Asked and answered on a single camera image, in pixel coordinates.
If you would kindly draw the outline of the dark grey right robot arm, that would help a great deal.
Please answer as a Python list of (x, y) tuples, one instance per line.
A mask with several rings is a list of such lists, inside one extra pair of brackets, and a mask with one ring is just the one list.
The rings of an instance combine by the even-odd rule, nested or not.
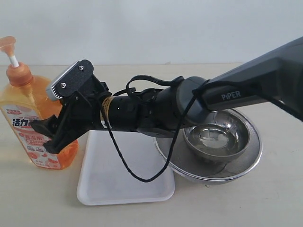
[(62, 105), (58, 115), (34, 120), (30, 127), (45, 135), (53, 154), (90, 130), (139, 132), (171, 138), (179, 128), (201, 124), (226, 109), (270, 102), (303, 118), (303, 40), (295, 39), (213, 79), (198, 76), (161, 80), (137, 75), (159, 85), (137, 91), (126, 84), (111, 93), (94, 75), (88, 60), (71, 65), (46, 88)]

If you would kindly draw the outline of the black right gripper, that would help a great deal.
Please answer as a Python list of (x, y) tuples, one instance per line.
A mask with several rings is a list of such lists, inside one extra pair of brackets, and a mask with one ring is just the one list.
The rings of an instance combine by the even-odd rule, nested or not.
[(101, 102), (111, 96), (105, 82), (96, 77), (64, 79), (56, 89), (62, 97), (58, 117), (33, 120), (31, 127), (38, 133), (53, 133), (53, 138), (43, 144), (48, 153), (59, 154), (77, 138), (90, 130), (105, 130), (101, 123)]

